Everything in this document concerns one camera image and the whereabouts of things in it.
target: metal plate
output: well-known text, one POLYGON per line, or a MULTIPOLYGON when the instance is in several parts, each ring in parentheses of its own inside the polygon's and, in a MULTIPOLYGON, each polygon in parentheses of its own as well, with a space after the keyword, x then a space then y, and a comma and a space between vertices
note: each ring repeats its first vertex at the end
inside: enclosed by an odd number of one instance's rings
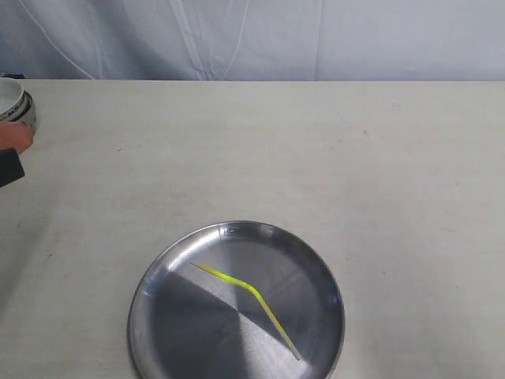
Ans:
POLYGON ((325 379, 343 334, 339 288, 314 250, 250 221, 205 227, 166 249, 141 280, 128 323, 144 379, 325 379), (250 291, 198 264, 254 286, 301 359, 250 291))

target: white fabric backdrop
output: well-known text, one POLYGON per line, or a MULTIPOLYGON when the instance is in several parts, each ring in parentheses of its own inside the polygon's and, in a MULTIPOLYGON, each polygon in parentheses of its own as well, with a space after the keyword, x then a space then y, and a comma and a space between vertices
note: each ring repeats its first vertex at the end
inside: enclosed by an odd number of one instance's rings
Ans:
POLYGON ((0 0, 27 77, 505 79, 504 0, 0 0))

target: hand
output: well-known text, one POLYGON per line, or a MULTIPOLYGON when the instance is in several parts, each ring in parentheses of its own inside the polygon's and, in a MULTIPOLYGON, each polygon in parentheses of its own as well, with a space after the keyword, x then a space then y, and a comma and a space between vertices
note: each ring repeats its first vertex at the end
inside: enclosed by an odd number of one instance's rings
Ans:
POLYGON ((23 122, 0 122, 0 150, 15 148, 21 154, 32 143, 33 133, 23 122))

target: black sleeve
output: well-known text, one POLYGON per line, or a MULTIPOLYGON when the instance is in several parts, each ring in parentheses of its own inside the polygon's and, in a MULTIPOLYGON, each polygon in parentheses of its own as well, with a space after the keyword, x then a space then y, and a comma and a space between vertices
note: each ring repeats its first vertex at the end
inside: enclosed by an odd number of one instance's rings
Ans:
POLYGON ((23 166, 14 148, 0 150, 0 187, 24 177, 23 166))

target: white table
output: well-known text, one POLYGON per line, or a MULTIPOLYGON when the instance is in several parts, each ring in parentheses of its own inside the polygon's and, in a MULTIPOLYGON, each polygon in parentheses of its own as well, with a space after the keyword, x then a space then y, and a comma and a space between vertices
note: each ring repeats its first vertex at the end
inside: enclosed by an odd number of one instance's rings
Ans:
POLYGON ((25 86, 40 127, 0 190, 1 378, 133 378, 145 269, 233 219, 329 264, 334 378, 503 377, 504 83, 25 86))

